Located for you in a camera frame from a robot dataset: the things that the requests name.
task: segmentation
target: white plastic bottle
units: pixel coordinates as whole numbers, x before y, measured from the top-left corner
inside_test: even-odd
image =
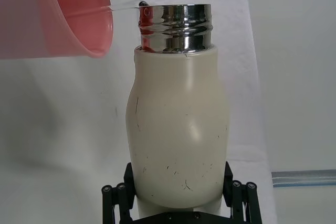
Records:
[[[220,208],[229,112],[211,6],[140,7],[127,131],[141,217]]]

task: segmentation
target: pink cup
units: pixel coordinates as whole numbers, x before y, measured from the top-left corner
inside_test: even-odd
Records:
[[[0,0],[0,59],[103,57],[113,37],[110,0]]]

